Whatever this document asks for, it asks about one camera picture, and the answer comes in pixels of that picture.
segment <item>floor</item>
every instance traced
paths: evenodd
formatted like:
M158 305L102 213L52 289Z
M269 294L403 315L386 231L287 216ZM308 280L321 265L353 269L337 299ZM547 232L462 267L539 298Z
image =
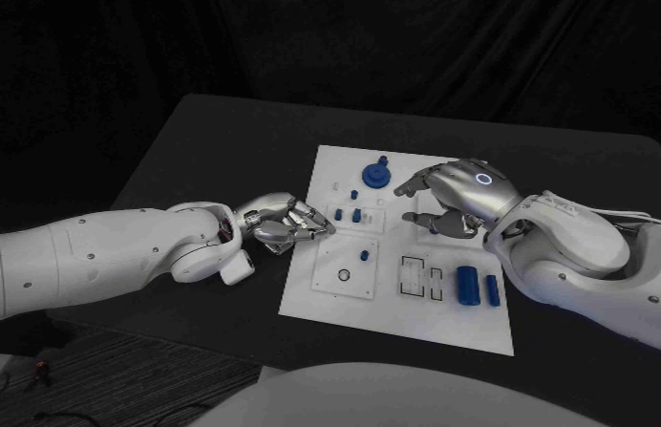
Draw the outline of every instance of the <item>floor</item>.
M151 426L173 409L190 403L215 406L258 381L262 367L216 352L97 328L58 326L75 334L68 346L45 350L37 358L13 357L4 367L10 381L0 394L3 427L33 424L39 412L79 413L102 426ZM42 360L50 368L50 386L39 384L26 392ZM4 380L0 376L0 391ZM187 425L203 412L199 408L177 412L167 425ZM75 417L40 423L89 425Z

